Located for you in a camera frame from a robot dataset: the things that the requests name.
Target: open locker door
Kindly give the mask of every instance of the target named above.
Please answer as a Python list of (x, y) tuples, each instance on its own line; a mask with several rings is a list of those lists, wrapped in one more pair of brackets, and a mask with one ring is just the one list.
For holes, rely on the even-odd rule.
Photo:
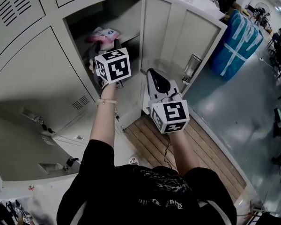
[[(208, 0), (200, 2), (213, 6)], [(167, 73), (175, 79), (184, 95), (227, 26), (210, 10), (203, 11), (200, 6), (195, 6), (195, 2), (142, 0), (142, 3), (141, 69), (146, 72), (149, 68), (157, 68)], [(188, 67), (192, 55), (201, 63)]]
[(74, 162), (63, 169), (70, 155), (51, 137), (21, 125), (16, 117), (0, 111), (0, 182), (3, 188), (26, 187), (66, 179), (79, 171)]

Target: blue wrapped package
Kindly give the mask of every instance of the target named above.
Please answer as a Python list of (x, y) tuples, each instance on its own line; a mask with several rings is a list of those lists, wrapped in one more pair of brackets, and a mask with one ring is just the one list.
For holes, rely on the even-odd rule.
[(222, 40), (213, 52), (211, 70), (226, 80), (231, 79), (256, 51), (262, 40), (259, 28), (234, 10)]

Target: forearm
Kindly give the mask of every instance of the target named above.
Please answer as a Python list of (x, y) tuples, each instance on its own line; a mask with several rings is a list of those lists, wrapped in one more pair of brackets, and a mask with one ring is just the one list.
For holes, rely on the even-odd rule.
[(193, 151), (184, 131), (169, 133), (169, 136), (179, 174), (184, 176), (192, 168), (200, 167), (197, 154)]
[[(115, 100), (116, 83), (107, 85), (104, 88), (101, 99)], [(96, 139), (107, 143), (111, 147), (114, 145), (114, 109), (113, 103), (102, 102), (98, 106), (94, 125), (89, 139)]]

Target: wooden floor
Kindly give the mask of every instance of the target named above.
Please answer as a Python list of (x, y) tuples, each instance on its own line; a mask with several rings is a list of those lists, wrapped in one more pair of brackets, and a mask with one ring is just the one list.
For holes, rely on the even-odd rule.
[[(200, 166), (210, 168), (218, 174), (232, 201), (235, 202), (246, 186), (238, 171), (192, 117), (184, 132), (193, 150), (198, 155)], [(160, 134), (154, 122), (148, 116), (142, 116), (131, 124), (125, 129), (125, 135), (153, 167), (168, 166), (164, 161), (164, 152), (170, 142), (169, 137)], [(171, 146), (167, 151), (167, 159), (172, 168), (176, 170)]]

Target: white shoe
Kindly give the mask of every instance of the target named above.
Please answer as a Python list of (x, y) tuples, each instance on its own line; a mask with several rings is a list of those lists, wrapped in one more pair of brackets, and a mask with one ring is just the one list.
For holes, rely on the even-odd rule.
[(131, 157), (131, 158), (129, 158), (129, 162), (128, 162), (128, 164), (130, 164), (130, 165), (139, 165), (139, 161), (138, 161), (138, 159), (136, 158), (136, 157)]

